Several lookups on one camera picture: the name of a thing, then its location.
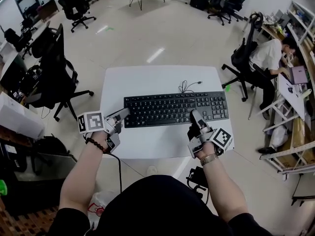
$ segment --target wristwatch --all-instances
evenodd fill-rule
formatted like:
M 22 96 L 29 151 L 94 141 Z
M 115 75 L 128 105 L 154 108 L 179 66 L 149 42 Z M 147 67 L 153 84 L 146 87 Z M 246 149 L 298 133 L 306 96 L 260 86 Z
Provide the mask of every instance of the wristwatch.
M 218 158 L 217 154 L 211 154 L 200 160 L 201 166 L 204 166 L 207 163 L 210 163 Z

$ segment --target black keyboard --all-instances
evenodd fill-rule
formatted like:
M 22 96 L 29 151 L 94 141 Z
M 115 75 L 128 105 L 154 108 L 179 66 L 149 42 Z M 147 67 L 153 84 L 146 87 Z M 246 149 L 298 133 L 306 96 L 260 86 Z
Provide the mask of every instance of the black keyboard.
M 124 107 L 130 109 L 125 128 L 191 123 L 195 109 L 206 121 L 229 118 L 223 91 L 125 97 Z

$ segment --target black shirt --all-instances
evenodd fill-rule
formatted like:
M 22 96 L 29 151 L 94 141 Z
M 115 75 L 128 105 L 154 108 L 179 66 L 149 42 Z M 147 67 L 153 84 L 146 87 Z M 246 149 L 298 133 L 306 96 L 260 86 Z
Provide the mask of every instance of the black shirt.
M 57 212 L 48 235 L 83 236 L 89 228 L 84 213 L 63 208 Z M 248 213 L 224 222 L 191 189 L 170 176 L 145 177 L 132 184 L 107 205 L 91 235 L 180 231 L 212 236 L 271 236 Z

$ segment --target person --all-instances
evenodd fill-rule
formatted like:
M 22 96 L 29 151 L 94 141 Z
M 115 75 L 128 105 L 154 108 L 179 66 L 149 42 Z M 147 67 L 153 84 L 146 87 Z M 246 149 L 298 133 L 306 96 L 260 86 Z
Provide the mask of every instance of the person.
M 252 73 L 249 75 L 249 79 L 253 82 L 253 85 L 263 89 L 263 102 L 259 106 L 261 110 L 268 107 L 274 100 L 275 87 L 271 82 L 278 74 L 282 73 L 288 78 L 290 73 L 284 67 L 279 68 L 279 62 L 282 59 L 282 52 L 285 54 L 293 54 L 297 49 L 297 44 L 293 38 L 286 37 L 283 41 L 279 39 L 273 39 L 259 45 L 250 55 L 250 68 Z M 264 71 L 263 77 L 253 67 L 256 64 Z M 263 116 L 266 120 L 270 119 L 269 110 L 263 112 Z
M 106 136 L 105 132 L 98 131 L 92 139 L 107 148 Z M 197 157 L 203 159 L 214 153 L 214 145 L 208 142 Z M 63 183 L 59 211 L 47 235 L 83 236 L 90 229 L 87 210 L 102 156 L 97 146 L 87 143 Z M 133 183 L 112 200 L 105 207 L 96 230 L 86 235 L 206 231 L 220 236 L 271 236 L 249 214 L 241 189 L 228 176 L 220 160 L 214 158 L 203 169 L 219 216 L 213 215 L 183 183 L 171 176 L 155 175 Z

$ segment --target white tile floor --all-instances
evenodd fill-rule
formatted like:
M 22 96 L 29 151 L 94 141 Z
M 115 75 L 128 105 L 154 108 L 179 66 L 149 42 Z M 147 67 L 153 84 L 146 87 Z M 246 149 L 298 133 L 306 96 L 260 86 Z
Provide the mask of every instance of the white tile floor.
M 51 19 L 51 27 L 63 24 L 65 55 L 79 74 L 77 90 L 95 92 L 94 97 L 85 95 L 71 101 L 77 114 L 99 109 L 106 68 L 148 65 L 148 58 L 159 48 L 164 51 L 150 63 L 152 65 L 214 66 L 222 82 L 233 78 L 229 71 L 223 72 L 220 67 L 223 63 L 230 64 L 230 56 L 243 36 L 243 22 L 233 20 L 223 27 L 216 18 L 208 20 L 205 12 L 177 1 L 143 0 L 143 11 L 137 3 L 129 7 L 128 2 L 95 2 L 90 12 L 97 20 L 88 22 L 89 29 L 76 28 L 75 33 L 71 33 L 71 21 L 62 11 Z M 35 61 L 33 57 L 26 59 L 29 67 Z M 290 176 L 283 182 L 282 176 L 273 167 L 259 160 L 255 150 L 264 146 L 262 129 L 266 122 L 262 117 L 248 121 L 253 96 L 249 92 L 250 99 L 245 103 L 241 101 L 238 84 L 233 84 L 226 93 L 235 150 L 220 158 L 230 176 L 244 191 L 249 210 L 256 220 L 274 234 L 297 236 L 313 219 L 315 204 L 305 202 L 302 207 L 298 203 L 291 206 L 298 176 Z M 262 92 L 258 90 L 254 111 L 258 111 L 261 99 Z M 77 123 L 68 109 L 62 109 L 60 122 L 55 122 L 53 114 L 56 108 L 44 119 L 46 134 L 53 133 L 78 157 L 84 142 L 77 132 Z M 181 158 L 125 160 L 122 164 L 123 187 L 145 177 L 150 165 L 155 165 L 160 174 L 174 175 L 182 161 Z M 197 165 L 197 160 L 191 159 L 179 180 L 186 182 L 190 168 Z M 100 190 L 118 190 L 118 164 L 115 159 L 102 161 L 97 185 Z M 215 212 L 211 202 L 209 207 Z

